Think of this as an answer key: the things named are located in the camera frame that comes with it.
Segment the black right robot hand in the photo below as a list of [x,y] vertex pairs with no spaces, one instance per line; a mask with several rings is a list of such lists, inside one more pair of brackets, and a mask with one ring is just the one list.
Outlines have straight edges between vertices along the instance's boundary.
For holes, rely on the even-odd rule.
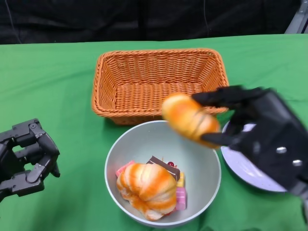
[[307,197],[308,131],[276,91],[229,86],[192,98],[234,111],[225,132],[201,140],[241,152],[288,192]]

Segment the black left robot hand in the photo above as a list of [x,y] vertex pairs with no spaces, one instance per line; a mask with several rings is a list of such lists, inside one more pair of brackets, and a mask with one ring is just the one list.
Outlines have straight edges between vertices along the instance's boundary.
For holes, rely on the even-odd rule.
[[60,177],[59,149],[37,118],[0,134],[0,199],[44,190],[44,180]]

